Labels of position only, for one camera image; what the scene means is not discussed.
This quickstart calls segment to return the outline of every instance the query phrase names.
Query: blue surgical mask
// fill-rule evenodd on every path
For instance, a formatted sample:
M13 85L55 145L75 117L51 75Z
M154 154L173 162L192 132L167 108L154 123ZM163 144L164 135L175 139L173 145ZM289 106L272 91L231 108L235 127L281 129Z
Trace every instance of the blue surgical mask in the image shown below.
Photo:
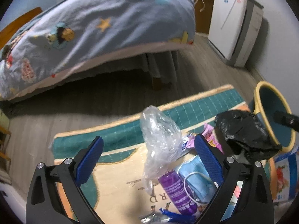
M201 174L193 174L186 179L186 184L194 192L195 199L199 199L201 203L209 203L213 198L217 187L210 179L207 170L204 167L200 157L197 155L175 168L175 171L182 179L186 178L192 172Z

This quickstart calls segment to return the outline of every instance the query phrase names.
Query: yellow star print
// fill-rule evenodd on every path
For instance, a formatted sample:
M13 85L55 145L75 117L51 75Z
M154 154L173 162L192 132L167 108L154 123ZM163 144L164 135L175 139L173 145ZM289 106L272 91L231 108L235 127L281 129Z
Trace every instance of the yellow star print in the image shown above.
M101 19L100 24L97 26L97 28L101 29L101 32L104 32L108 27L111 27L110 25L110 20L111 18L107 18L107 19Z
M16 94L16 93L17 93L17 90L15 90L13 87L11 87L11 88L10 88L10 92L11 92L12 94Z
M183 37L182 38L173 38L171 40L169 40L170 42L176 42L176 43L183 43L186 44L188 41L188 33L185 31L183 33Z

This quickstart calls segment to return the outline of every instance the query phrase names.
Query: bed frame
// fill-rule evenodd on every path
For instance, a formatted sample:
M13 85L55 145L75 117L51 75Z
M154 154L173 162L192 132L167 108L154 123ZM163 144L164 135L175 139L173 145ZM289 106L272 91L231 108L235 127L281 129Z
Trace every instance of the bed frame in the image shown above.
M19 28L28 23L31 19L33 19L41 12L42 9L40 7L36 7L18 17L16 20L7 25L2 31L0 31L0 49L2 49L4 45L6 45L6 43L15 34L15 32L17 32Z

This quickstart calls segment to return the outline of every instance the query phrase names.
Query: ear loop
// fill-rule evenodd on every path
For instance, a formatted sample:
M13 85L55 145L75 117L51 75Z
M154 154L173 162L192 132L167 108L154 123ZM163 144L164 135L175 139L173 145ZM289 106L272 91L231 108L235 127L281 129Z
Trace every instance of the ear loop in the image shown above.
M202 176L203 178L205 178L205 179L208 180L209 182L212 182L212 180L211 180L209 177L205 176L203 173L200 173L200 172L192 172L192 173L189 173L189 174L184 178L183 184L184 184L184 190L185 190L187 196L188 196L192 201L194 201L194 203L196 203L196 204L198 204L198 205L202 205L202 203L198 203L195 199L193 199L193 198L189 195L189 193L188 193L188 191L187 191L187 188L186 188L186 179L189 178L191 175L194 175L194 174L199 174L200 176Z

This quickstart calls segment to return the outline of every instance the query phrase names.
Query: chair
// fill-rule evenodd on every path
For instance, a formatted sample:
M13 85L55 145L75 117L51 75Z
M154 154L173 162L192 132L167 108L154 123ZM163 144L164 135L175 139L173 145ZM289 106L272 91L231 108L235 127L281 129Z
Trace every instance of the chair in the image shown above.
M4 129L3 127L1 127L0 126L0 132L2 133L2 134L4 134L4 136L5 135L9 135L9 136L11 136L11 132L10 131L8 131L8 130L6 130L6 129ZM1 139L0 138L0 149L1 149L1 145L4 145L4 140L5 140L5 137L3 137L3 139ZM0 151L0 157L1 158L4 158L5 160L7 160L7 161L11 161L11 159L8 157L8 156L6 156L4 153L2 153L1 151Z

